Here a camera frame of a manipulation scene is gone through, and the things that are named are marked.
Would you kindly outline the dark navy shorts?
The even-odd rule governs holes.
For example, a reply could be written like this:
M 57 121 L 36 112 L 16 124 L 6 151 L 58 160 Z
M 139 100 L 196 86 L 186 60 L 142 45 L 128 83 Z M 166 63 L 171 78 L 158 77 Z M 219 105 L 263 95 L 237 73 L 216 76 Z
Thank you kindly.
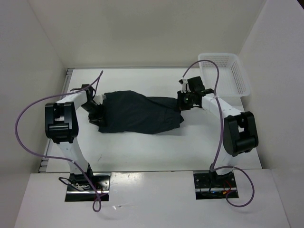
M 177 129 L 184 121 L 176 98 L 144 96 L 131 90 L 104 96 L 106 126 L 99 127 L 101 133 L 158 134 Z

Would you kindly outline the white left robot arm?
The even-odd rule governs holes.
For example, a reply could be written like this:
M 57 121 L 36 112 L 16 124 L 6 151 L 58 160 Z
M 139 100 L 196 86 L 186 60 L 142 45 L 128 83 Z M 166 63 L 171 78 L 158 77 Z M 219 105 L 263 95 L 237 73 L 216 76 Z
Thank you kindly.
M 71 183 L 89 190 L 94 186 L 95 178 L 77 140 L 79 125 L 76 111 L 80 107 L 83 108 L 88 113 L 89 123 L 104 127 L 105 107 L 94 100 L 96 89 L 91 85 L 83 84 L 71 92 L 71 95 L 45 105 L 45 132 L 47 138 L 58 145 L 64 157 L 71 160 Z

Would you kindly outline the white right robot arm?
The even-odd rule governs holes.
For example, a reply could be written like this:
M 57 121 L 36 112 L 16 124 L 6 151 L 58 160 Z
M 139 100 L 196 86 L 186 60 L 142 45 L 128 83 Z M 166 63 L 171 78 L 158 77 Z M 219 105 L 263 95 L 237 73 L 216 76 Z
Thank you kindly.
M 199 76 L 180 79 L 179 83 L 181 90 L 177 92 L 178 110 L 186 111 L 198 107 L 220 120 L 220 143 L 208 175 L 210 186 L 218 187 L 238 165 L 240 155 L 257 147 L 254 115 L 234 108 L 215 95 L 213 89 L 206 89 Z

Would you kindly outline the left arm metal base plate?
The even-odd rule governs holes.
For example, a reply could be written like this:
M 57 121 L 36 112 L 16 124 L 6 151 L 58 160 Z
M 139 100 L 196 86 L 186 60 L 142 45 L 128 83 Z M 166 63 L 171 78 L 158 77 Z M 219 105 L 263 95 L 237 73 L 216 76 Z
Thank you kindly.
M 76 180 L 70 175 L 68 178 L 59 177 L 59 181 L 66 185 L 65 202 L 97 202 L 97 196 L 86 179 Z M 110 173 L 93 173 L 91 182 L 96 188 L 101 201 L 109 201 Z

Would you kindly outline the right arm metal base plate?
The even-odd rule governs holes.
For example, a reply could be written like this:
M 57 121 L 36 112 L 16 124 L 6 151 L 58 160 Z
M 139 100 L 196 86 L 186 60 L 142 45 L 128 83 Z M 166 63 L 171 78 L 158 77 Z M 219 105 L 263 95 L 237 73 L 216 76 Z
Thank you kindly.
M 233 172 L 217 175 L 209 171 L 193 173 L 196 200 L 239 198 Z

